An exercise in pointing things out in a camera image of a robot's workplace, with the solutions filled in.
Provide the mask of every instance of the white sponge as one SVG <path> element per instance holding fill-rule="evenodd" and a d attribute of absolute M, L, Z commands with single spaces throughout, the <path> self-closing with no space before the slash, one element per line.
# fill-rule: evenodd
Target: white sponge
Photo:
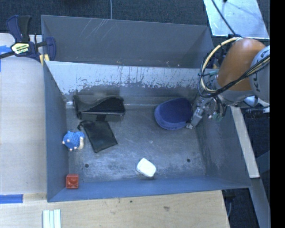
<path fill-rule="evenodd" d="M 153 177 L 156 172 L 156 167 L 147 159 L 142 158 L 138 162 L 136 170 L 146 177 Z"/>

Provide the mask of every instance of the blue plush toy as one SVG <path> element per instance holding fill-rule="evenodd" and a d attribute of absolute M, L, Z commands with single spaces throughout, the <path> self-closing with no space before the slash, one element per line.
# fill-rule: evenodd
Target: blue plush toy
<path fill-rule="evenodd" d="M 62 144 L 64 144 L 70 151 L 73 149 L 81 150 L 84 147 L 85 134 L 83 132 L 68 131 L 63 137 Z"/>

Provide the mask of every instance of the bin floor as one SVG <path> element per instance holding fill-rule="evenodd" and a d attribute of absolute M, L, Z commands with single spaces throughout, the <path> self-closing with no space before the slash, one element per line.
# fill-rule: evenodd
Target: bin floor
<path fill-rule="evenodd" d="M 204 176 L 196 130 L 161 128 L 154 118 L 155 107 L 125 106 L 123 120 L 109 122 L 118 144 L 95 153 L 86 137 L 83 149 L 69 153 L 69 173 L 79 174 L 81 182 L 144 179 L 136 165 L 146 158 L 157 167 L 154 178 Z M 78 131 L 75 109 L 67 109 L 66 116 L 68 129 Z"/>

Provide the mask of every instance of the red block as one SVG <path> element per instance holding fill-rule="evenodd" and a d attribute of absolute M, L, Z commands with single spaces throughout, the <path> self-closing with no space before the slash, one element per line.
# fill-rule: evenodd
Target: red block
<path fill-rule="evenodd" d="M 66 176 L 66 188 L 67 189 L 77 189 L 79 186 L 79 175 L 78 174 L 68 174 Z"/>

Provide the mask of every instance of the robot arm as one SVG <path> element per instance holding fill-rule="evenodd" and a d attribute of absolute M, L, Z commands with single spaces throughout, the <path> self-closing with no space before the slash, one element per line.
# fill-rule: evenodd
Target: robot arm
<path fill-rule="evenodd" d="M 216 51 L 232 43 L 216 71 L 206 72 Z M 251 112 L 259 104 L 269 112 L 270 46 L 251 38 L 231 38 L 218 45 L 205 59 L 198 83 L 191 124 L 196 126 L 207 112 L 208 118 L 222 119 L 226 107 L 246 103 Z"/>

